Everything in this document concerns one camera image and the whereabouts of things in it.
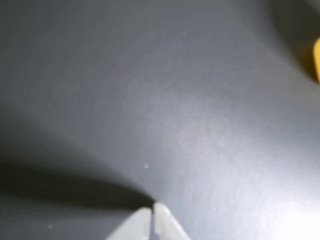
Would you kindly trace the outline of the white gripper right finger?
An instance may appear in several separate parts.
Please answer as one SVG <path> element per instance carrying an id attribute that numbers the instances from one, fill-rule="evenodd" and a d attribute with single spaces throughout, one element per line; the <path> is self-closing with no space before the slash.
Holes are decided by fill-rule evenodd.
<path id="1" fill-rule="evenodd" d="M 154 231 L 163 240 L 191 239 L 165 204 L 155 202 L 153 205 L 153 212 Z"/>

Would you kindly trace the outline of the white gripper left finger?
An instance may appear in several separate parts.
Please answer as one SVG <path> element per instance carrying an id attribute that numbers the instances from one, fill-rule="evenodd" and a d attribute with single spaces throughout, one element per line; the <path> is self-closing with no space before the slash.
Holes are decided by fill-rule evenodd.
<path id="1" fill-rule="evenodd" d="M 152 210 L 142 207 L 126 218 L 106 240 L 149 240 L 151 223 Z"/>

